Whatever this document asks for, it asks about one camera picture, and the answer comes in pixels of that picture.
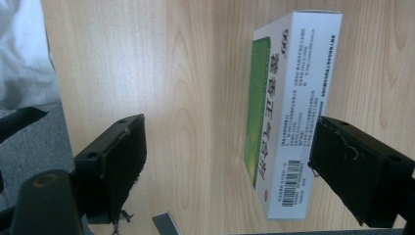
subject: green label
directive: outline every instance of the green label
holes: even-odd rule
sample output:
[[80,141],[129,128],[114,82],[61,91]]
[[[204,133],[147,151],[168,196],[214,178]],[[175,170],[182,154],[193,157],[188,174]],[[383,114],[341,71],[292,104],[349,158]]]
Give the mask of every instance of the green label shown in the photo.
[[258,168],[270,47],[271,40],[269,37],[258,39],[253,43],[250,101],[248,106],[247,140],[245,143],[244,161],[254,187]]

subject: white cardboard box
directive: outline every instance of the white cardboard box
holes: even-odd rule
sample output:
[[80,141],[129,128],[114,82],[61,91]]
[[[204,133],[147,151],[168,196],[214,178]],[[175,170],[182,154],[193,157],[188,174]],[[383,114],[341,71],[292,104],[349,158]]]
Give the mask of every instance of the white cardboard box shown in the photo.
[[295,11],[254,32],[245,163],[269,219],[306,217],[342,16]]

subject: white cloth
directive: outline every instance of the white cloth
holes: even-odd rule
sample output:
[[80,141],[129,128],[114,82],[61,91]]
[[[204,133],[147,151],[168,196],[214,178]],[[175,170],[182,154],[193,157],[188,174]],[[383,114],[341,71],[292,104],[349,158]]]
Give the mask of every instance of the white cloth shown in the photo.
[[0,109],[60,102],[40,0],[0,0]]

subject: wooden table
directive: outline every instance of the wooden table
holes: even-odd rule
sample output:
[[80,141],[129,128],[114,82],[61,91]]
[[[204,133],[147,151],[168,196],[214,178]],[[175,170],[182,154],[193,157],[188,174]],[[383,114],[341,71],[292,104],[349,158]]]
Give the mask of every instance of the wooden table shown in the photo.
[[344,13],[327,115],[415,157],[415,1],[43,4],[73,154],[146,116],[148,161],[121,234],[157,234],[165,211],[183,234],[360,228],[321,178],[307,220],[267,221],[244,166],[253,30],[296,9]]

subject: black plastic part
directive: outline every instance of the black plastic part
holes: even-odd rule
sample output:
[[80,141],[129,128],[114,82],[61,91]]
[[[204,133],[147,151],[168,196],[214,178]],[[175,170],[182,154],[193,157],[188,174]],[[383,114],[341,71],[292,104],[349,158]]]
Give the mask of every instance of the black plastic part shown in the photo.
[[47,114],[29,107],[16,110],[14,113],[0,118],[0,144],[28,125],[42,119]]
[[399,214],[406,219],[409,228],[415,234],[415,179],[411,178],[407,182],[406,193],[404,194],[399,207]]
[[403,235],[414,235],[415,227],[412,222],[407,222],[402,232]]
[[169,212],[154,216],[153,223],[159,230],[160,235],[180,235],[180,232]]
[[75,157],[74,181],[89,223],[118,222],[146,158],[144,115],[117,121]]
[[414,207],[408,192],[415,163],[341,120],[318,118],[309,166],[360,225],[391,228],[402,204]]
[[21,188],[11,234],[83,234],[69,174],[49,170],[28,179]]
[[0,212],[0,234],[9,234],[9,228],[12,226],[13,214],[15,208],[8,208]]

